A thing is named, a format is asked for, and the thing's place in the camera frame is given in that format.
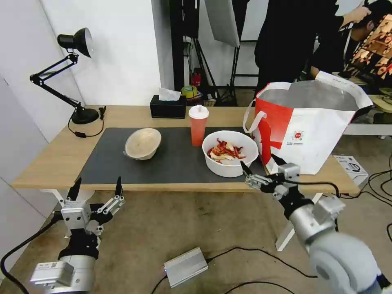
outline beige bowl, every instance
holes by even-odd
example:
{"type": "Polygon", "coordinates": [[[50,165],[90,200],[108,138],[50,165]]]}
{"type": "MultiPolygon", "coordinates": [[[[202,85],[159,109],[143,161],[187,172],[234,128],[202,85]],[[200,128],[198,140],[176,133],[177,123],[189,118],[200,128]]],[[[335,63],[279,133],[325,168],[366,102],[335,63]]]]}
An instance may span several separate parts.
{"type": "Polygon", "coordinates": [[[125,143],[124,154],[137,160],[146,160],[154,156],[162,136],[156,129],[140,129],[134,132],[125,143]]]}

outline white cup lid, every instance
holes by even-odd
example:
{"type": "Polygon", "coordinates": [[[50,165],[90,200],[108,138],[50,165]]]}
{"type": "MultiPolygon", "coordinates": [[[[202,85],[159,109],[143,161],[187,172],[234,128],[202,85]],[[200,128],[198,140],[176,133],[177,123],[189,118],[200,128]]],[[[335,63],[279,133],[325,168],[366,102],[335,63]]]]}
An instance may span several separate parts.
{"type": "Polygon", "coordinates": [[[194,119],[204,119],[208,117],[209,111],[207,107],[202,105],[195,105],[191,107],[188,114],[191,118],[194,119]]]}

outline person's hand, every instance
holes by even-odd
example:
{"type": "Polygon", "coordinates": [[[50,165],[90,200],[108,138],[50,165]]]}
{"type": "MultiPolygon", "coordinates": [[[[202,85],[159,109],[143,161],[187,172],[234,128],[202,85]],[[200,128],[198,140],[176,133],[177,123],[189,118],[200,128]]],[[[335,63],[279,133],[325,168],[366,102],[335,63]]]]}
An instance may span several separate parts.
{"type": "Polygon", "coordinates": [[[310,76],[314,80],[316,76],[319,74],[320,70],[317,67],[310,67],[310,76]]]}
{"type": "Polygon", "coordinates": [[[358,23],[363,20],[365,16],[372,13],[367,7],[363,6],[364,4],[365,1],[362,1],[362,3],[356,9],[346,14],[349,20],[348,22],[358,23]]]}

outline white bowl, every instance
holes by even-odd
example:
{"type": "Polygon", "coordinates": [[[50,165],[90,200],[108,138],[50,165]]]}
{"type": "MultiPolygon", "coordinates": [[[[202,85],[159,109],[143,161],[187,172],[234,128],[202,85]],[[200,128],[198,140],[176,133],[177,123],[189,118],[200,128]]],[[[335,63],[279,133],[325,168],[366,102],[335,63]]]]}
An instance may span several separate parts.
{"type": "Polygon", "coordinates": [[[137,160],[146,160],[154,156],[162,136],[156,129],[140,129],[134,132],[125,143],[124,154],[137,160]]]}
{"type": "Polygon", "coordinates": [[[205,162],[208,168],[215,174],[226,178],[235,178],[242,175],[242,167],[240,160],[235,158],[234,160],[221,160],[222,163],[218,163],[208,157],[207,152],[212,147],[218,144],[217,139],[220,141],[231,142],[233,146],[243,147],[241,149],[240,156],[246,156],[242,161],[249,167],[253,161],[258,157],[258,148],[256,142],[254,142],[249,136],[235,131],[218,131],[209,134],[205,137],[202,149],[205,155],[205,162]]]}

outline tissue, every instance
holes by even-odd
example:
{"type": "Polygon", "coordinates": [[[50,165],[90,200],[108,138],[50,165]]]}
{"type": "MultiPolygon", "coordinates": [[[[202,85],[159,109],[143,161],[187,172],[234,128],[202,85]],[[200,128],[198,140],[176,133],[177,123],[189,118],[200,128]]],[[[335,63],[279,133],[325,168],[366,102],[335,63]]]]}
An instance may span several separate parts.
{"type": "Polygon", "coordinates": [[[159,100],[161,101],[178,101],[180,99],[181,92],[172,91],[165,88],[159,88],[159,100]]]}

